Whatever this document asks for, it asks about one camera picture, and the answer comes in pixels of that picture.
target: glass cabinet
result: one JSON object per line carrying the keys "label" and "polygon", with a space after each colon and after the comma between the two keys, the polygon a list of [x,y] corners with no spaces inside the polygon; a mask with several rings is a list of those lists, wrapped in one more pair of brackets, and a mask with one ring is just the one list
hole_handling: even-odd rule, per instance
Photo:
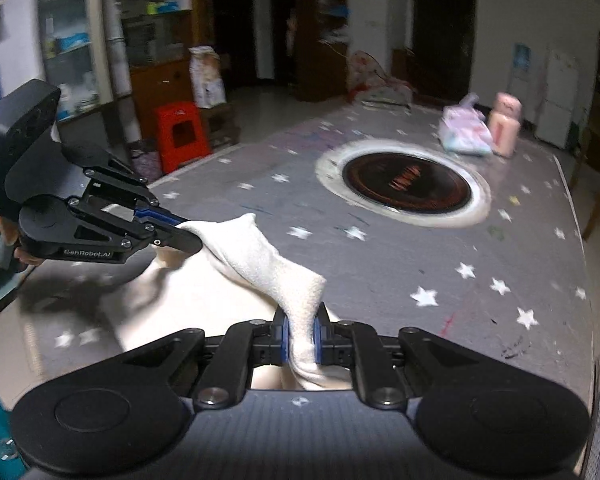
{"label": "glass cabinet", "polygon": [[39,0],[46,79],[61,90],[58,125],[112,101],[101,0]]}

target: white refrigerator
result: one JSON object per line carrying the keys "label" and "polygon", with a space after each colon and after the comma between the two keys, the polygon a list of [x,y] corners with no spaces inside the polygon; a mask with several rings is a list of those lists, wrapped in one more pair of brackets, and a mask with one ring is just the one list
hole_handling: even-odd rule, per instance
{"label": "white refrigerator", "polygon": [[536,137],[565,148],[578,93],[578,68],[573,58],[552,50],[548,53],[544,74]]}

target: red plastic stool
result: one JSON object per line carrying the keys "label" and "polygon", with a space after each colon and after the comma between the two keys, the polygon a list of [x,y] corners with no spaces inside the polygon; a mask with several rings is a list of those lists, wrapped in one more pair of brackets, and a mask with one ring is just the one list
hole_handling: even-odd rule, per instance
{"label": "red plastic stool", "polygon": [[158,151],[162,170],[171,173],[199,156],[211,155],[200,114],[191,102],[171,103],[155,109],[158,119]]}

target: metal screw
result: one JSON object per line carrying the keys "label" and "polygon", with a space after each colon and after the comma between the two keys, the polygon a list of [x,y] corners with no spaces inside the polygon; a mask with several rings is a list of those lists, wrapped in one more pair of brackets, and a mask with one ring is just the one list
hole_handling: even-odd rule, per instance
{"label": "metal screw", "polygon": [[205,388],[198,394],[198,402],[202,404],[208,404],[209,406],[215,406],[221,404],[229,398],[229,392],[223,388]]}
{"label": "metal screw", "polygon": [[404,394],[397,388],[378,388],[373,392],[371,398],[374,402],[383,406],[392,406],[404,402]]}

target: pink bottle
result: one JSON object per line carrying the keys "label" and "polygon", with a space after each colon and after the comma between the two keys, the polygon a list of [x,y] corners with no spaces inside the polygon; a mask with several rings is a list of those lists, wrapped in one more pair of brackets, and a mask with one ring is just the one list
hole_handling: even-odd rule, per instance
{"label": "pink bottle", "polygon": [[520,131],[522,106],[513,95],[499,93],[489,114],[489,131],[493,137],[491,149],[500,156],[510,157],[516,147]]}

